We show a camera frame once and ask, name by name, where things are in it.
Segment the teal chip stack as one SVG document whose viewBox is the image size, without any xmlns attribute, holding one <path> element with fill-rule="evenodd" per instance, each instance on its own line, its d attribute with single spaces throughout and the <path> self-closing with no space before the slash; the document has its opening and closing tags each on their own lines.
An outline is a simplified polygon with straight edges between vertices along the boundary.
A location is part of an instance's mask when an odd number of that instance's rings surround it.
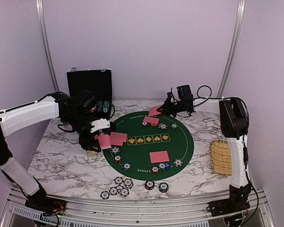
<svg viewBox="0 0 284 227">
<path fill-rule="evenodd" d="M 169 185 L 165 182 L 159 184 L 159 191 L 161 193 L 166 193 L 169 190 Z"/>
</svg>

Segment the blue chips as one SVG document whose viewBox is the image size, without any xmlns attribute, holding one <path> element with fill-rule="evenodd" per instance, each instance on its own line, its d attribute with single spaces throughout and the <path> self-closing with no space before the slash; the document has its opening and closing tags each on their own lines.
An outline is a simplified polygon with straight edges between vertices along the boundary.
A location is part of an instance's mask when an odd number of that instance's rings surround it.
<svg viewBox="0 0 284 227">
<path fill-rule="evenodd" d="M 112 147 L 111 148 L 111 153 L 112 154 L 118 154 L 120 152 L 120 148 L 119 147 Z"/>
<path fill-rule="evenodd" d="M 164 123 L 159 124 L 159 128 L 160 128 L 161 130 L 166 130 L 166 129 L 167 129 L 167 125 L 164 124 Z"/>
<path fill-rule="evenodd" d="M 174 166 L 175 167 L 180 167 L 180 166 L 182 166 L 182 164 L 183 164 L 183 161 L 181 159 L 175 159 L 174 160 Z"/>
</svg>

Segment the blue small blind button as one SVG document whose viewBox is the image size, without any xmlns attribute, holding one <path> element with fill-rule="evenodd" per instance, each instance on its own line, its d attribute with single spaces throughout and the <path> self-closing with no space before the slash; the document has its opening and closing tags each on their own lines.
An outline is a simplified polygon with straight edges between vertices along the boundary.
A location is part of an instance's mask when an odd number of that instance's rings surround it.
<svg viewBox="0 0 284 227">
<path fill-rule="evenodd" d="M 171 164 L 170 163 L 165 162 L 164 164 L 165 164 L 165 171 L 171 169 Z"/>
</svg>

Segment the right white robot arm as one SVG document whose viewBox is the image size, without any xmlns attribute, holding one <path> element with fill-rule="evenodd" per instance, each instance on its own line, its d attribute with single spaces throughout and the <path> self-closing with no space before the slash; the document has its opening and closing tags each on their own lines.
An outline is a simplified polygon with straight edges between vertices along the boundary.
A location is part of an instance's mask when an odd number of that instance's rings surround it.
<svg viewBox="0 0 284 227">
<path fill-rule="evenodd" d="M 173 117 L 179 112 L 205 112 L 220 117 L 220 128 L 231 151 L 232 178 L 229 198 L 211 202 L 210 206 L 224 206 L 228 211 L 235 212 L 248 202 L 251 192 L 247 150 L 249 114 L 246 104 L 239 97 L 194 97 L 189 85 L 177 87 L 177 92 L 178 98 L 172 91 L 168 92 L 165 102 L 156 111 Z"/>
</svg>

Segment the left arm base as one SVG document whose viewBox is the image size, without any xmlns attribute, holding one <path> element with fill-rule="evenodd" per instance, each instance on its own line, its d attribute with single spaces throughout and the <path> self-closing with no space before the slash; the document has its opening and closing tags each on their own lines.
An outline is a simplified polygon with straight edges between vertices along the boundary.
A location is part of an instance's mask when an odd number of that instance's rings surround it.
<svg viewBox="0 0 284 227">
<path fill-rule="evenodd" d="M 26 200 L 25 206 L 42 211 L 46 215 L 57 214 L 62 215 L 66 208 L 66 201 L 51 197 L 45 197 L 41 199 L 32 199 Z"/>
</svg>

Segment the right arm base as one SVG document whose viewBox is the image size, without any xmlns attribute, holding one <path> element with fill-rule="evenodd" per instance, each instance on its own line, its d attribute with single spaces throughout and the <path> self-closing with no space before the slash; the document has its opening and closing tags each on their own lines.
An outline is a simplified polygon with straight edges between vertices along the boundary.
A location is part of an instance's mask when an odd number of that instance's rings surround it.
<svg viewBox="0 0 284 227">
<path fill-rule="evenodd" d="M 248 201 L 231 203 L 229 199 L 211 201 L 208 203 L 206 210 L 211 213 L 213 217 L 239 212 L 249 209 Z"/>
</svg>

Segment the red playing card deck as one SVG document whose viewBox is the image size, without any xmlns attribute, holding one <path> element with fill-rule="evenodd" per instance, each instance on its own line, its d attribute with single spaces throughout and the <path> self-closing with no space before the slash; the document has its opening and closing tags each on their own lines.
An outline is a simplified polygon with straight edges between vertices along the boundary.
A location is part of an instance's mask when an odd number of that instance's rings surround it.
<svg viewBox="0 0 284 227">
<path fill-rule="evenodd" d="M 101 149 L 109 149 L 112 147 L 108 134 L 95 136 L 95 139 L 98 140 Z"/>
</svg>

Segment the brown chip stack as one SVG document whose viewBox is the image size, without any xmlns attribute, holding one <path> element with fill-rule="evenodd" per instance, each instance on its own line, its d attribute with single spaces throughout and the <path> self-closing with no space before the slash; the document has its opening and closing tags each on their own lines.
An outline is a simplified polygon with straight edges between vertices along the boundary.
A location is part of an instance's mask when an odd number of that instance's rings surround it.
<svg viewBox="0 0 284 227">
<path fill-rule="evenodd" d="M 145 182 L 144 186 L 147 190 L 152 190 L 155 187 L 155 183 L 152 180 L 148 180 Z"/>
</svg>

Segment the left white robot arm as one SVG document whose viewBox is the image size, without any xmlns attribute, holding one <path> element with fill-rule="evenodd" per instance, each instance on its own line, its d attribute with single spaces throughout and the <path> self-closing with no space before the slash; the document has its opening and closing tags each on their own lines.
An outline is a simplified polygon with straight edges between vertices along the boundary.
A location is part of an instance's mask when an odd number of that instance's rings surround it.
<svg viewBox="0 0 284 227">
<path fill-rule="evenodd" d="M 91 111 L 97 102 L 91 92 L 84 90 L 77 97 L 58 91 L 31 103 L 0 111 L 0 170 L 16 183 L 39 210 L 50 207 L 50 199 L 40 183 L 13 157 L 5 138 L 12 133 L 50 119 L 60 118 L 69 123 L 82 139 L 91 139 L 107 120 L 93 120 Z"/>
</svg>

